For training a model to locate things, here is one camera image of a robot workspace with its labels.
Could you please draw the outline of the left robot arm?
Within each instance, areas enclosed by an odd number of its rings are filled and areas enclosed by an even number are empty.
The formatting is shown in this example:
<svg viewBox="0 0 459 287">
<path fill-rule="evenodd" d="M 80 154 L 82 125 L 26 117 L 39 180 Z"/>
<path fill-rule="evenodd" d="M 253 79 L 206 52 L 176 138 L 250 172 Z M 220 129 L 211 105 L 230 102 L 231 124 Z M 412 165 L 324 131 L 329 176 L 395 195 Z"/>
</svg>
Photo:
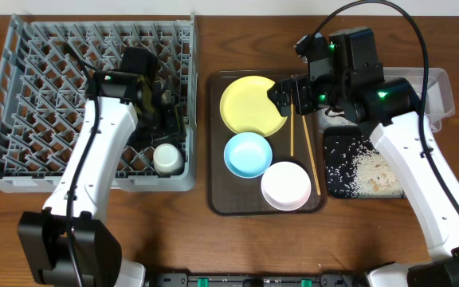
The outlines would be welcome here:
<svg viewBox="0 0 459 287">
<path fill-rule="evenodd" d="M 39 212 L 26 211 L 18 237 L 36 283 L 143 286 L 145 267 L 123 258 L 104 222 L 111 185 L 127 145 L 178 145 L 181 108 L 156 78 L 159 59 L 127 47 L 120 66 L 86 73 L 84 122 L 61 180 Z"/>
</svg>

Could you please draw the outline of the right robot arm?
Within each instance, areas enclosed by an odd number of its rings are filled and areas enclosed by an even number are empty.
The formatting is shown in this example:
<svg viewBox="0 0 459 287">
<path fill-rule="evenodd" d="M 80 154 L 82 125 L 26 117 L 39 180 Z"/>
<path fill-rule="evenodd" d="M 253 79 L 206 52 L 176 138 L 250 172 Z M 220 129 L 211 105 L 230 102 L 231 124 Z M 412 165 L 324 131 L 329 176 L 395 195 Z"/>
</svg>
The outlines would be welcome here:
<svg viewBox="0 0 459 287">
<path fill-rule="evenodd" d="M 322 108 L 342 112 L 387 161 L 421 225 L 430 262 L 387 263 L 369 270 L 367 286 L 459 286 L 459 182 L 422 109 L 426 88 L 386 77 L 371 29 L 307 35 L 295 47 L 308 73 L 268 92 L 282 116 Z"/>
</svg>

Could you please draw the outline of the white bowl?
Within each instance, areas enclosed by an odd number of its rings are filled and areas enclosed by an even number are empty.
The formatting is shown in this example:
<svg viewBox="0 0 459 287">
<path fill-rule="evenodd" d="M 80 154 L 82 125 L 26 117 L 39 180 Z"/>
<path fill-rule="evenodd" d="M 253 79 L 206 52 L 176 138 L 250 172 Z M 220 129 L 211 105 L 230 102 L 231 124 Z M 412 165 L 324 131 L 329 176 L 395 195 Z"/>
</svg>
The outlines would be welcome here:
<svg viewBox="0 0 459 287">
<path fill-rule="evenodd" d="M 308 173 L 300 165 L 283 161 L 271 165 L 261 178 L 261 193 L 265 201 L 277 210 L 300 209 L 312 191 Z"/>
</svg>

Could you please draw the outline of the white cup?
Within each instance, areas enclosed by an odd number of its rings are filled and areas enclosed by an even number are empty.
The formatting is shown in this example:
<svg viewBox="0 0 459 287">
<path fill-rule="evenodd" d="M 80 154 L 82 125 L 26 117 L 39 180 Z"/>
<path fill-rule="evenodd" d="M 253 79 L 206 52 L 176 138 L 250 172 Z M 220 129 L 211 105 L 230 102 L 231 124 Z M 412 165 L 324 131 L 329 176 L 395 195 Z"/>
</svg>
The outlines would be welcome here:
<svg viewBox="0 0 459 287">
<path fill-rule="evenodd" d="M 153 164 L 160 176 L 180 175 L 184 167 L 184 158 L 176 146 L 162 143 L 153 152 Z"/>
</svg>

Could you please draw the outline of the light blue bowl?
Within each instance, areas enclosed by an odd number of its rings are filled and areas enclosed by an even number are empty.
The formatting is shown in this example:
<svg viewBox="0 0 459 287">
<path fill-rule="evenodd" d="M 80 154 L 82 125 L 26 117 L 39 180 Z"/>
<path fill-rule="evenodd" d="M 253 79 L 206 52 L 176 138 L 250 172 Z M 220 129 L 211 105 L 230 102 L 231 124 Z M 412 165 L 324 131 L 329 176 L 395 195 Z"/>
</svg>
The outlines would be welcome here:
<svg viewBox="0 0 459 287">
<path fill-rule="evenodd" d="M 273 150 L 270 143 L 253 132 L 233 136 L 225 145 L 223 159 L 234 175 L 252 179 L 262 175 L 271 165 Z"/>
</svg>

